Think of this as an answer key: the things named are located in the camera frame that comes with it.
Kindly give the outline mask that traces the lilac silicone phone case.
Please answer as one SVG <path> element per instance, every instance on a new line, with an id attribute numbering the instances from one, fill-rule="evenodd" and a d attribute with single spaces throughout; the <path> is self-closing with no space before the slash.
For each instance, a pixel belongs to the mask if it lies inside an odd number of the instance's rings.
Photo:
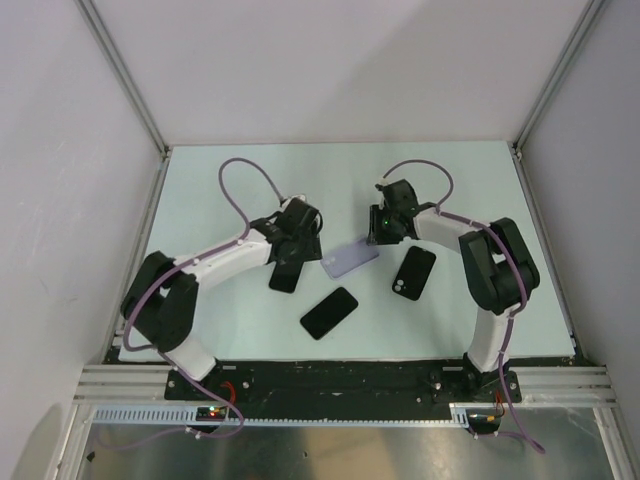
<path id="1" fill-rule="evenodd" d="M 379 256 L 379 248 L 370 245 L 367 238 L 361 236 L 326 252 L 321 265 L 330 279 L 338 280 L 376 260 Z"/>

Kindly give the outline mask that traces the black smartphone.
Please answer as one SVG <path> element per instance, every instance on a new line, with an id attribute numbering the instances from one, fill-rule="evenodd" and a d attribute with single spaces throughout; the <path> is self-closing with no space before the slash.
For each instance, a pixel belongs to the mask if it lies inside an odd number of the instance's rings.
<path id="1" fill-rule="evenodd" d="M 302 269 L 302 263 L 276 263 L 268 283 L 269 288 L 277 292 L 293 294 Z"/>
<path id="2" fill-rule="evenodd" d="M 358 300 L 344 287 L 339 287 L 304 314 L 300 324 L 314 340 L 319 341 L 358 306 Z"/>

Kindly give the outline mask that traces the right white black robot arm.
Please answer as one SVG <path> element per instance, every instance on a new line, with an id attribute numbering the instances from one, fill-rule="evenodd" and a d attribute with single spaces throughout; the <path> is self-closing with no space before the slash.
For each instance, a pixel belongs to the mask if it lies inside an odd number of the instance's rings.
<path id="1" fill-rule="evenodd" d="M 405 239 L 435 243 L 460 255 L 470 295 L 478 310 L 471 344 L 463 355 L 462 388 L 486 400 L 506 372 L 514 317 L 526 307 L 540 274 L 514 220 L 484 224 L 421 204 L 406 180 L 375 186 L 382 199 L 370 207 L 370 245 Z"/>

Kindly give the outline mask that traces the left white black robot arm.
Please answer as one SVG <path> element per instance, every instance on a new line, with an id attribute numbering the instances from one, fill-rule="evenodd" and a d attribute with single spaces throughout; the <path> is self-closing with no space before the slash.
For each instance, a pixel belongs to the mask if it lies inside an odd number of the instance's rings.
<path id="1" fill-rule="evenodd" d="M 149 254 L 125 294 L 120 314 L 147 346 L 187 376 L 201 399 L 221 389 L 217 359 L 193 332 L 198 296 L 247 270 L 276 264 L 302 264 L 322 258 L 320 211 L 302 195 L 281 202 L 269 217 L 248 222 L 238 236 L 198 254 Z"/>

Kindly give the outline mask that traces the black phone case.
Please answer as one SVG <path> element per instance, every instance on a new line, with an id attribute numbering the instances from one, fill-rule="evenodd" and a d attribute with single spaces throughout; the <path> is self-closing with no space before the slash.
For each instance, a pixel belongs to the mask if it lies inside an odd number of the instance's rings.
<path id="1" fill-rule="evenodd" d="M 401 262 L 392 283 L 392 291 L 401 297 L 418 301 L 436 263 L 437 256 L 424 248 L 411 246 Z"/>

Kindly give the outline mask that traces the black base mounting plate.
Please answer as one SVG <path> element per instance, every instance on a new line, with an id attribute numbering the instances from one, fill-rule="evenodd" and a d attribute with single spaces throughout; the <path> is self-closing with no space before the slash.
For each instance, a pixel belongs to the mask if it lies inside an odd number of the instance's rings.
<path id="1" fill-rule="evenodd" d="M 508 371 L 474 374 L 459 361 L 226 362 L 192 386 L 167 377 L 170 401 L 205 401 L 213 392 L 256 421 L 448 420 L 452 403 L 522 400 Z"/>

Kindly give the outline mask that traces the left controller board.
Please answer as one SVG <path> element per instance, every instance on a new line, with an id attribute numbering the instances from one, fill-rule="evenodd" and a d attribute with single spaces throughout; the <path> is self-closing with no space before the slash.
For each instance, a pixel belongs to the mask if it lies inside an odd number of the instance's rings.
<path id="1" fill-rule="evenodd" d="M 222 422 L 228 417 L 228 408 L 223 406 L 202 406 L 196 409 L 198 422 Z"/>

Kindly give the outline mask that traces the controller board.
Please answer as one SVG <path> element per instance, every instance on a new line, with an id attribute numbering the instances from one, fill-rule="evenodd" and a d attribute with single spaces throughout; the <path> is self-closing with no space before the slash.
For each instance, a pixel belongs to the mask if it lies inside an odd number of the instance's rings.
<path id="1" fill-rule="evenodd" d="M 228 408 L 223 406 L 202 406 L 196 409 L 198 422 L 222 422 L 228 417 Z"/>
<path id="2" fill-rule="evenodd" d="M 502 416 L 489 413 L 469 413 L 468 431 L 473 435 L 488 436 L 498 432 Z"/>

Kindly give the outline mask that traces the right controller board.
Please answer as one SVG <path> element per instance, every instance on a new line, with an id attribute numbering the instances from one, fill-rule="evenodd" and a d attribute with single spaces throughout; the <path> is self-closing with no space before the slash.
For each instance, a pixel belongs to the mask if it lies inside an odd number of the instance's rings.
<path id="1" fill-rule="evenodd" d="M 488 436 L 498 432 L 502 416 L 489 413 L 469 413 L 468 431 L 473 435 Z"/>

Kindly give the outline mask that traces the right aluminium frame post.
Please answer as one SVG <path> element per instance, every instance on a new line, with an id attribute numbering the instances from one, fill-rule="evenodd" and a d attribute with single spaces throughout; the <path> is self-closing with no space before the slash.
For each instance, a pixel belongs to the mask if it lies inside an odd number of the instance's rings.
<path id="1" fill-rule="evenodd" d="M 511 151 L 518 161 L 522 158 L 523 149 L 531 134 L 543 119 L 609 5 L 610 1 L 607 0 L 588 1 L 576 24 L 572 27 L 568 39 L 526 115 L 524 123 L 511 143 Z"/>

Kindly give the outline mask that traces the aluminium frame post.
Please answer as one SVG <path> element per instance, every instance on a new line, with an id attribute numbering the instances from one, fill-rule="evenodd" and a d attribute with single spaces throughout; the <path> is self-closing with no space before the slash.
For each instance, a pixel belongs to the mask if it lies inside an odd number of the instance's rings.
<path id="1" fill-rule="evenodd" d="M 572 27 L 568 39 L 526 115 L 524 123 L 511 143 L 511 151 L 518 161 L 522 158 L 523 149 L 531 134 L 543 119 L 609 5 L 610 1 L 607 0 L 588 1 L 576 24 Z"/>
<path id="2" fill-rule="evenodd" d="M 124 96 L 130 103 L 134 114 L 148 135 L 160 158 L 165 160 L 170 150 L 167 142 L 153 118 L 147 102 L 144 100 L 131 71 L 117 46 L 109 28 L 102 18 L 94 1 L 75 0 L 79 13 L 83 17 L 90 33 L 94 37 L 99 49 L 107 61 L 116 81 L 120 85 Z"/>

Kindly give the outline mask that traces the left aluminium frame post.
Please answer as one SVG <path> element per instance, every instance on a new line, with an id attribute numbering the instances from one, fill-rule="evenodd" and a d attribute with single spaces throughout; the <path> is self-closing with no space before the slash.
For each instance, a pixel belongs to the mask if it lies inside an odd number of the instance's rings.
<path id="1" fill-rule="evenodd" d="M 165 160 L 170 150 L 167 142 L 153 118 L 147 102 L 144 100 L 131 71 L 117 46 L 109 28 L 102 18 L 94 1 L 75 0 L 79 13 L 83 17 L 90 33 L 94 37 L 99 49 L 107 61 L 116 81 L 120 85 L 124 96 L 130 103 L 134 114 L 148 135 L 160 158 Z"/>

